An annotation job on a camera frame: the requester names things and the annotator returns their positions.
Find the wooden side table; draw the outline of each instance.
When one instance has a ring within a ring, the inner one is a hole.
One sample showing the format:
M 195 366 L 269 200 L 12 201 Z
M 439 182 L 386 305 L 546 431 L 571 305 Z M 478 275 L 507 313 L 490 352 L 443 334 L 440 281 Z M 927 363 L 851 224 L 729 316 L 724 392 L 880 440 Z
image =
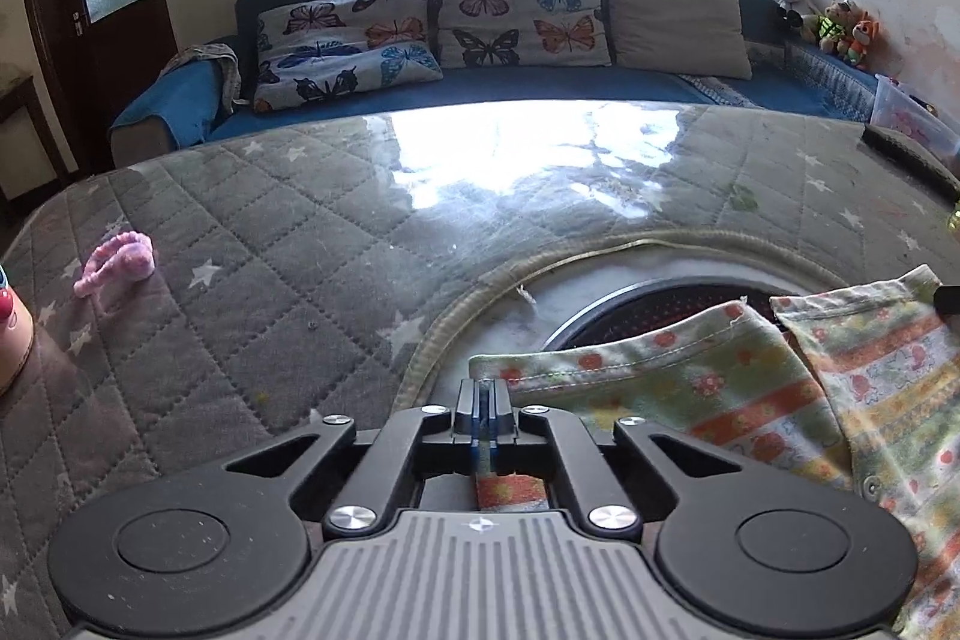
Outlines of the wooden side table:
M 54 135 L 50 132 L 43 107 L 40 106 L 40 99 L 37 98 L 37 86 L 34 85 L 32 76 L 23 77 L 9 87 L 6 92 L 0 95 L 0 124 L 6 122 L 19 109 L 27 110 L 30 120 L 34 124 L 34 130 L 37 131 L 37 137 L 40 137 L 40 143 L 43 150 L 50 159 L 50 164 L 56 172 L 56 179 L 59 184 L 66 188 L 70 184 L 70 177 L 67 174 L 64 156 L 61 156 L 59 148 L 54 141 Z M 0 213 L 6 212 L 7 198 L 0 190 Z

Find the pink hair tie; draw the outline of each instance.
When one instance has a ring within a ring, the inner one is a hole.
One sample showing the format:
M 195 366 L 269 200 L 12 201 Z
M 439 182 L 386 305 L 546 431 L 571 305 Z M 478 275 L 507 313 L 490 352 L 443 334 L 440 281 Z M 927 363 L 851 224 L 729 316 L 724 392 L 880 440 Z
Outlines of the pink hair tie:
M 110 280 L 131 283 L 146 280 L 155 268 L 154 244 L 150 237 L 128 231 L 108 239 L 93 251 L 83 268 L 83 277 L 73 285 L 73 292 L 83 299 Z

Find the red ball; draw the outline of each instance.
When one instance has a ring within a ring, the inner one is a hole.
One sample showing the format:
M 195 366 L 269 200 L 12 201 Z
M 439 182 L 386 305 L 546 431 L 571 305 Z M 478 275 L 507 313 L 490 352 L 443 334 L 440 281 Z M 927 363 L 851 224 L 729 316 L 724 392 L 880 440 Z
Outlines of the red ball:
M 13 294 L 10 289 L 0 290 L 0 321 L 8 320 L 13 315 Z

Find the gray quilted tablecloth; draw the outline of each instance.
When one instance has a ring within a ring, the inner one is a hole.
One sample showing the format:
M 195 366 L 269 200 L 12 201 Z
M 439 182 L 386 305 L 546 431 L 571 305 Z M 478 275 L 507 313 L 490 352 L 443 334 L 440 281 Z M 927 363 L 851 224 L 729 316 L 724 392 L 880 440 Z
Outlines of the gray quilted tablecloth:
M 0 399 L 0 636 L 66 630 L 45 554 L 71 509 L 311 414 L 382 424 L 433 319 L 510 259 L 709 227 L 849 283 L 920 263 L 949 281 L 950 205 L 860 132 L 724 107 L 517 102 L 287 127 L 73 186 L 4 258 L 38 328 Z M 157 273 L 74 299 L 80 264 L 130 227 L 154 239 Z

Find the blue sofa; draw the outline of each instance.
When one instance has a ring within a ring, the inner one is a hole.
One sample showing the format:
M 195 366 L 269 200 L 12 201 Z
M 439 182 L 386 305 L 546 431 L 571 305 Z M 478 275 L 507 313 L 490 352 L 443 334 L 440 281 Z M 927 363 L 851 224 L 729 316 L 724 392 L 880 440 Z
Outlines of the blue sofa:
M 237 0 L 237 33 L 218 41 L 230 44 L 236 51 L 243 77 L 242 95 L 248 100 L 256 87 L 257 16 L 277 6 L 303 1 L 315 0 Z M 740 0 L 740 10 L 743 34 L 748 42 L 784 45 L 784 33 L 776 24 L 776 0 Z M 877 81 L 872 76 L 825 56 L 792 35 L 790 39 L 793 47 L 805 52 L 808 61 L 819 59 L 824 66 L 829 62 L 833 77 L 875 92 Z M 800 79 L 795 71 L 775 63 L 755 62 L 753 80 L 724 82 L 747 101 L 768 109 L 825 118 L 863 119 L 851 116 L 850 108 L 837 100 L 830 84 Z M 210 62 L 189 64 L 157 80 L 123 111 L 110 129 L 115 164 L 128 166 L 175 149 L 283 125 L 448 104 L 534 98 L 724 102 L 716 92 L 698 89 L 673 74 L 616 65 L 608 68 L 458 68 L 445 71 L 443 80 L 438 82 L 365 92 L 265 115 L 255 115 L 247 106 L 224 116 L 220 96 L 220 70 Z

